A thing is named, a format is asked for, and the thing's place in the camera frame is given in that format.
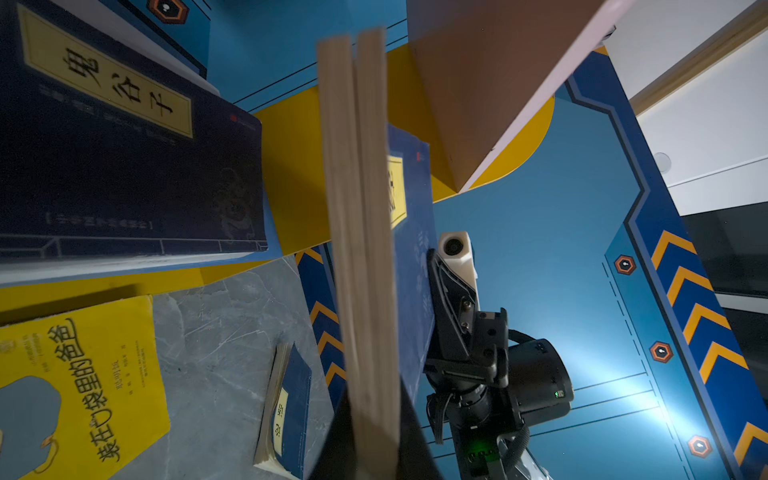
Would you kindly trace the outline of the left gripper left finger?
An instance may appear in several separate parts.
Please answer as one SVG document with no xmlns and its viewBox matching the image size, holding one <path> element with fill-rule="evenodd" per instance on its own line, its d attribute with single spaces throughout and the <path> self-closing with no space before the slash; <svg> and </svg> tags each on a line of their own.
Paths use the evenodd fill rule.
<svg viewBox="0 0 768 480">
<path fill-rule="evenodd" d="M 357 458 L 351 407 L 348 396 L 343 395 L 309 479 L 353 480 L 356 476 Z"/>
</svg>

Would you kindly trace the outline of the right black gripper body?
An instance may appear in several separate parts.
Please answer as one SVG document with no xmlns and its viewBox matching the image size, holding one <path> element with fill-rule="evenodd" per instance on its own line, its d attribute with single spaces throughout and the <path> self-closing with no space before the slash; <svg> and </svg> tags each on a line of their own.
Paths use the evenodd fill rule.
<svg viewBox="0 0 768 480">
<path fill-rule="evenodd" d="M 427 272 L 435 327 L 424 366 L 434 389 L 426 412 L 441 444 L 445 424 L 460 433 L 508 414 L 508 322 L 505 312 L 483 311 L 476 290 L 435 249 Z"/>
</svg>

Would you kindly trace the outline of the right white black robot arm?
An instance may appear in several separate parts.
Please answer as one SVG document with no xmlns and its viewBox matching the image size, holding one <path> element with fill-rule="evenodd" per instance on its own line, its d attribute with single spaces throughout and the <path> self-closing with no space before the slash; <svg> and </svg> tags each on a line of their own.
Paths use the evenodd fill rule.
<svg viewBox="0 0 768 480">
<path fill-rule="evenodd" d="M 451 440 L 464 479 L 519 479 L 534 425 L 562 418 L 572 381 L 554 346 L 484 311 L 475 289 L 436 250 L 427 254 L 435 328 L 424 372 L 434 392 L 426 414 L 436 443 Z"/>
</svg>

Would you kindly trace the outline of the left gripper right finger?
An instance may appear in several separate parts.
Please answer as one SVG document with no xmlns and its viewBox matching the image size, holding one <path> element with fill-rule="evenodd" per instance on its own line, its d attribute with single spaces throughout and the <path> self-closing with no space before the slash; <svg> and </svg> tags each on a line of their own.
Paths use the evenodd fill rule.
<svg viewBox="0 0 768 480">
<path fill-rule="evenodd" d="M 400 441 L 398 448 L 399 480 L 442 480 L 424 439 L 406 385 L 401 387 Z"/>
</svg>

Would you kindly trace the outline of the white book with brown bars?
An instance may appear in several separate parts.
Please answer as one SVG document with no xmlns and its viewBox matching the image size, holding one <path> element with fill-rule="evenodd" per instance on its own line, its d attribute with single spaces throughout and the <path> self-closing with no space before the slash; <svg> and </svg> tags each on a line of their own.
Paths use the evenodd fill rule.
<svg viewBox="0 0 768 480">
<path fill-rule="evenodd" d="M 261 253 L 218 253 L 208 255 L 137 256 L 91 260 L 13 261 L 1 264 L 1 287 L 34 285 L 79 278 L 110 276 L 147 271 L 166 271 L 209 265 L 228 265 L 275 260 L 280 250 Z"/>
</svg>

